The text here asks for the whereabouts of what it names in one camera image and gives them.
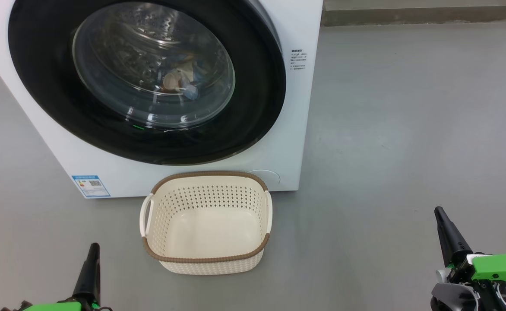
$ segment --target glass door window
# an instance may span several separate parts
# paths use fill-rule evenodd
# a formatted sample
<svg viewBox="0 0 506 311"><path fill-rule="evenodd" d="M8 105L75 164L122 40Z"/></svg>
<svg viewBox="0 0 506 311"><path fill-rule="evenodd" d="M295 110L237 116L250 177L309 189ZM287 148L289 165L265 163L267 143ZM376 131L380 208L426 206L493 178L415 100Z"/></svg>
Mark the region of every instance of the glass door window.
<svg viewBox="0 0 506 311"><path fill-rule="evenodd" d="M80 79L103 104L147 127L206 122L234 90L234 67L217 37L159 4L98 10L76 31L72 54Z"/></svg>

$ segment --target laundry basket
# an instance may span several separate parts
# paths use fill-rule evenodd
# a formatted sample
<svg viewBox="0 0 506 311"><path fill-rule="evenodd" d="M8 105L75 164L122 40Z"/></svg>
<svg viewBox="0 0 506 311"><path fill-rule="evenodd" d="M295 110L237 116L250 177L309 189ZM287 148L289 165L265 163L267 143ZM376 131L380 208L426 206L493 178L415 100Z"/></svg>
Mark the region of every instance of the laundry basket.
<svg viewBox="0 0 506 311"><path fill-rule="evenodd" d="M155 185L140 210L144 248L182 274L253 269L271 226L272 199L265 183L234 171L169 176Z"/></svg>

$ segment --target laundry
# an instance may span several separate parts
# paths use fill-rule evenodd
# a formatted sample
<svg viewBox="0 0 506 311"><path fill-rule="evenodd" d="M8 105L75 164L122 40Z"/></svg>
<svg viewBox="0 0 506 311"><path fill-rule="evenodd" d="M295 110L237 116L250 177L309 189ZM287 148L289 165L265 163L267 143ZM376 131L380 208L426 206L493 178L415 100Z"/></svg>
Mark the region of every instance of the laundry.
<svg viewBox="0 0 506 311"><path fill-rule="evenodd" d="M187 98L195 100L199 95L199 89L192 84L194 78L194 66L192 61L188 61L165 75L163 87L166 90L180 91Z"/></svg>

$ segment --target white washing machine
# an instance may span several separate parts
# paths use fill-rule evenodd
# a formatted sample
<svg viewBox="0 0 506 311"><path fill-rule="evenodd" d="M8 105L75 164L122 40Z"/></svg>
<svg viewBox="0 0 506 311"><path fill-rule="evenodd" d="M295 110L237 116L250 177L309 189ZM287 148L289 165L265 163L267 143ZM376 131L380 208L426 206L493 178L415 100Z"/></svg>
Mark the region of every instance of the white washing machine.
<svg viewBox="0 0 506 311"><path fill-rule="evenodd" d="M0 76L85 197L297 190L322 0L0 0Z"/></svg>

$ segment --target blue label sticker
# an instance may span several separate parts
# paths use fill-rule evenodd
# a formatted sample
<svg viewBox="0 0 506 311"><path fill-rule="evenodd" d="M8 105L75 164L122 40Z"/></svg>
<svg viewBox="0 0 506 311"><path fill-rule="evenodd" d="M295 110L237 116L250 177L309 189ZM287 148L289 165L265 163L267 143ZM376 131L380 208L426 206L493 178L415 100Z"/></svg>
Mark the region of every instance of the blue label sticker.
<svg viewBox="0 0 506 311"><path fill-rule="evenodd" d="M73 175L72 177L85 197L111 197L97 175Z"/></svg>

